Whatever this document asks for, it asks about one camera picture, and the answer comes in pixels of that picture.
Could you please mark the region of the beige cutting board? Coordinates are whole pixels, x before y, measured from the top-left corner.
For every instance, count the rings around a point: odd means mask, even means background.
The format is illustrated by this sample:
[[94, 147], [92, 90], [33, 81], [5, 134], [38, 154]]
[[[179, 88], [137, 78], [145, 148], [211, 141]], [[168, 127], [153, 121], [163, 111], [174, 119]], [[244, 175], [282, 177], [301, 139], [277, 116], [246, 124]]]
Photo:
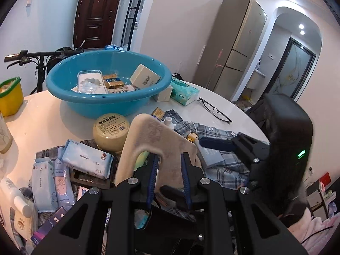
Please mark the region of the beige cutting board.
[[163, 185], [177, 189], [183, 187], [181, 153], [187, 152], [191, 164], [201, 167], [195, 144], [154, 117], [142, 113], [135, 116], [131, 122], [115, 174], [115, 185], [133, 176], [137, 157], [143, 151], [160, 156], [159, 172], [155, 184], [156, 192], [159, 192]]

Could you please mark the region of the cream cardboard box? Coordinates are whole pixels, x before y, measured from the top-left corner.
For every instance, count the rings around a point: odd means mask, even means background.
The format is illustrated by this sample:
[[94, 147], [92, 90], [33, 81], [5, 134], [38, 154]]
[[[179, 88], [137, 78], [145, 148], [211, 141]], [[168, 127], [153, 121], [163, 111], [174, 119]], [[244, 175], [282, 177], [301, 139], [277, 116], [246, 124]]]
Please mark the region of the cream cardboard box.
[[132, 85], [139, 89], [144, 89], [157, 84], [160, 76], [146, 66], [139, 64], [130, 77]]

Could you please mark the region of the clear phone case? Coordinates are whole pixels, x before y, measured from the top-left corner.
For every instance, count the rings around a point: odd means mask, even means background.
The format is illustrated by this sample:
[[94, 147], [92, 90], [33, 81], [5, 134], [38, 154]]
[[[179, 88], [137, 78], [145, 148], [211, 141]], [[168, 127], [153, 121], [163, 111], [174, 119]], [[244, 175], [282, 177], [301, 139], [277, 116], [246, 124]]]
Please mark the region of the clear phone case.
[[82, 94], [107, 94], [103, 74], [100, 70], [84, 70], [77, 74], [77, 92]]

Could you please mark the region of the grey rectangular box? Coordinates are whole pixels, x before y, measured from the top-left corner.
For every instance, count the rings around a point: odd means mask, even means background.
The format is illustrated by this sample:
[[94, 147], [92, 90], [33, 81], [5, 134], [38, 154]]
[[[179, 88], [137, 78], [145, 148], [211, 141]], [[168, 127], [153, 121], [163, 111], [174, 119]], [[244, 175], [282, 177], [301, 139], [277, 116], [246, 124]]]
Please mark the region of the grey rectangular box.
[[224, 159], [218, 150], [204, 148], [198, 142], [196, 146], [198, 149], [198, 157], [201, 160], [201, 165], [204, 170], [224, 163]]

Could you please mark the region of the black eyeglasses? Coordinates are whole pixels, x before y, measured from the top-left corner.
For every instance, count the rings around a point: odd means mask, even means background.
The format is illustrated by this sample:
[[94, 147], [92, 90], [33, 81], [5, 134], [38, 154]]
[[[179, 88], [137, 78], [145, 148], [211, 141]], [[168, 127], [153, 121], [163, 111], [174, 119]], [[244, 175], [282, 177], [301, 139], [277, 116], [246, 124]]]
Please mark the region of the black eyeglasses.
[[207, 102], [206, 100], [204, 100], [203, 98], [199, 97], [198, 101], [203, 105], [203, 107], [205, 108], [205, 110], [207, 110], [208, 112], [210, 112], [214, 117], [216, 117], [218, 120], [221, 120], [222, 122], [231, 124], [232, 120], [227, 117], [226, 114], [224, 114], [223, 112], [221, 112], [219, 109], [217, 109], [215, 106], [213, 106], [211, 103]]

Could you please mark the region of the green tissue pack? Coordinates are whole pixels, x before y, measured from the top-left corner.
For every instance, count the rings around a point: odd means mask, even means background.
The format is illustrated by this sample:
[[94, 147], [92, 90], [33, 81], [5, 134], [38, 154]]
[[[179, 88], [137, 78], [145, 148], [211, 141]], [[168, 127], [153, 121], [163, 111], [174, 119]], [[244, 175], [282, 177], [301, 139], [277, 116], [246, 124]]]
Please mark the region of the green tissue pack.
[[199, 90], [197, 88], [190, 86], [189, 84], [175, 78], [174, 76], [171, 80], [171, 87], [171, 98], [183, 106], [191, 104], [198, 99]]

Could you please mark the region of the gold blue tube box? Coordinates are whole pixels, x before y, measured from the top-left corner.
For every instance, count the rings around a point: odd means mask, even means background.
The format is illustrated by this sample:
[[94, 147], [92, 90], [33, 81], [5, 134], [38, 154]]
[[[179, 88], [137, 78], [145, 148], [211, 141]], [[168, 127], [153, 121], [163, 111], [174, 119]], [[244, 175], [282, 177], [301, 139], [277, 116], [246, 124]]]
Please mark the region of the gold blue tube box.
[[161, 121], [163, 120], [164, 116], [165, 116], [165, 112], [160, 109], [159, 107], [157, 107], [152, 113], [151, 116], [156, 118], [157, 120]]

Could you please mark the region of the green tube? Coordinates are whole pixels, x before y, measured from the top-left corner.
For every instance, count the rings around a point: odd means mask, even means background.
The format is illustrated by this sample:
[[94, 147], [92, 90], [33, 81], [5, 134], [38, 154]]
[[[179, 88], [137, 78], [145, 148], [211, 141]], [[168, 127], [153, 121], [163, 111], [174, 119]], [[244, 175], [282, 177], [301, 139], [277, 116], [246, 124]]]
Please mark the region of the green tube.
[[136, 160], [134, 170], [137, 170], [139, 167], [143, 166], [147, 160], [147, 157], [149, 156], [148, 151], [143, 151]]

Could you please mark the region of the small white box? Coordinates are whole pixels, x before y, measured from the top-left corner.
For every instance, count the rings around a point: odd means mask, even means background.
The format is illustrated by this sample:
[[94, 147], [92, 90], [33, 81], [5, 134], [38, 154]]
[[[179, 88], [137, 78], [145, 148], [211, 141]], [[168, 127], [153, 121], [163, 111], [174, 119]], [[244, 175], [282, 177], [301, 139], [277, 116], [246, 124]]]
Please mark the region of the small white box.
[[156, 102], [169, 102], [173, 87], [169, 85], [166, 89], [153, 96]]

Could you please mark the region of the round beige tin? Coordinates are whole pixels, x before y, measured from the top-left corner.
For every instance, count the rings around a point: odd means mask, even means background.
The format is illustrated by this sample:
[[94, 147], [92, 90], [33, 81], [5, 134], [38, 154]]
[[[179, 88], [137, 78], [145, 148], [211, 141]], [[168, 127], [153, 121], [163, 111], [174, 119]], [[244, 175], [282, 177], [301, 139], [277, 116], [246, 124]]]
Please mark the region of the round beige tin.
[[93, 138], [100, 149], [120, 153], [129, 129], [129, 121], [124, 116], [108, 113], [100, 116], [93, 124]]

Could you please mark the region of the gold blue cigarette box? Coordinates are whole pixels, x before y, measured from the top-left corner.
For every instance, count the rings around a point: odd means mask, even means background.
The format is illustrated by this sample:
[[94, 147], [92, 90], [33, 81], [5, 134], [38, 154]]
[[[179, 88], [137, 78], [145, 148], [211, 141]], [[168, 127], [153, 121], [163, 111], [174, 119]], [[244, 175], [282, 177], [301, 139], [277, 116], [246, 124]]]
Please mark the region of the gold blue cigarette box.
[[125, 83], [116, 74], [103, 75], [103, 79], [108, 89], [125, 86]]

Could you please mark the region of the blue plastic bag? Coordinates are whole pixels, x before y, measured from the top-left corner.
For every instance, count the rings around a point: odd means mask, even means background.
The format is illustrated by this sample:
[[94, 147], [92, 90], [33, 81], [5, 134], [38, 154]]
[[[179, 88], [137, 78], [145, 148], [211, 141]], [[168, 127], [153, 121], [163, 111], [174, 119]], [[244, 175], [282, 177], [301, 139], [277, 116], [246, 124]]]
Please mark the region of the blue plastic bag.
[[113, 51], [124, 51], [125, 49], [123, 47], [119, 47], [114, 44], [106, 45], [104, 47], [105, 50], [113, 50]]

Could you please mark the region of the yellow container green lid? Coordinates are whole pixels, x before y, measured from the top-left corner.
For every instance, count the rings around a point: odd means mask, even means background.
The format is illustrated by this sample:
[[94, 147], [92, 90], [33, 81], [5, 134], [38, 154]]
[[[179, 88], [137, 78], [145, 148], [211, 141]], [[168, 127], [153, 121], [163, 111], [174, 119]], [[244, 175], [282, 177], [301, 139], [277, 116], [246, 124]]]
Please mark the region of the yellow container green lid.
[[0, 110], [3, 117], [14, 115], [23, 104], [24, 96], [21, 88], [21, 78], [14, 77], [0, 84]]

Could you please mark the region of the black bicycle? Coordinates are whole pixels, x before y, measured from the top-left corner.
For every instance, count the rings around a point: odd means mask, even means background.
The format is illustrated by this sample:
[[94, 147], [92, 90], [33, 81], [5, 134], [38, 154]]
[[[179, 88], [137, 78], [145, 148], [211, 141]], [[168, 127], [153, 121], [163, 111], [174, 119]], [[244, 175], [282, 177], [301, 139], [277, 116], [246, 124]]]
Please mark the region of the black bicycle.
[[51, 69], [59, 62], [63, 61], [68, 57], [83, 53], [82, 47], [73, 50], [70, 47], [63, 47], [52, 52], [34, 52], [29, 53], [28, 50], [21, 50], [17, 54], [6, 55], [4, 58], [5, 63], [11, 62], [7, 68], [14, 65], [24, 66], [29, 63], [36, 65], [36, 77], [37, 86], [30, 92], [31, 94], [39, 93], [43, 91], [43, 82]]

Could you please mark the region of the brown entrance door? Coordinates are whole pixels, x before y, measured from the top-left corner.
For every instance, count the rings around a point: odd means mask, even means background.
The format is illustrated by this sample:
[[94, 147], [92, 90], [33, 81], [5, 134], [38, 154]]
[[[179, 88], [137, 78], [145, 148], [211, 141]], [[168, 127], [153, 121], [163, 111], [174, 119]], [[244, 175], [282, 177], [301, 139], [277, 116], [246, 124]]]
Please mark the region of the brown entrance door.
[[111, 44], [120, 0], [78, 0], [73, 45], [102, 48]]

